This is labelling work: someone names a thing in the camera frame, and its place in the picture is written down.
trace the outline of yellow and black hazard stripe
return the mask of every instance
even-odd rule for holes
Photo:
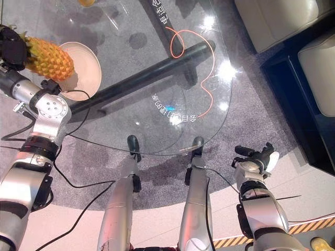
[[[300,233],[305,233],[307,231],[314,231],[317,229],[323,229],[325,227],[330,227],[334,225],[335,225],[335,216],[331,218],[322,219],[319,221],[313,221],[309,223],[302,223],[302,224],[291,226],[289,228],[289,234],[300,234]],[[244,235],[240,235],[236,237],[223,238],[223,239],[216,240],[214,241],[214,246],[215,248],[230,247],[230,246],[250,243],[252,241],[253,239],[248,239]]]

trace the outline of pineapple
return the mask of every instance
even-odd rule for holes
[[[57,45],[39,38],[21,36],[29,52],[26,68],[51,78],[63,81],[71,77],[74,72],[73,60]]]

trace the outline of glass tabletop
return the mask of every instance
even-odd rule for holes
[[[74,41],[97,56],[102,81],[91,100],[70,104],[74,136],[128,150],[135,135],[140,152],[192,150],[222,127],[230,104],[230,66],[210,0],[10,0],[3,24],[56,44]],[[41,77],[25,70],[35,83]]]

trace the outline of white sofa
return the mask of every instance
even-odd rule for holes
[[[298,57],[319,110],[335,117],[335,29],[303,47]]]
[[[300,33],[335,10],[335,0],[235,0],[257,52]]]

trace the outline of black table leg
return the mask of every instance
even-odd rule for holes
[[[215,43],[208,41],[210,46],[215,49]],[[91,115],[89,119],[96,117],[96,111],[125,95],[139,90],[149,84],[154,83],[164,77],[175,74],[179,71],[185,71],[188,62],[194,66],[203,62],[211,56],[211,50],[206,42],[200,42],[190,48],[187,48],[184,55],[178,59],[167,58],[145,70],[128,77],[119,83],[113,84],[103,90],[98,91],[91,100],[75,102],[70,106],[72,118],[70,122],[77,122],[83,119],[86,110],[91,106]]]

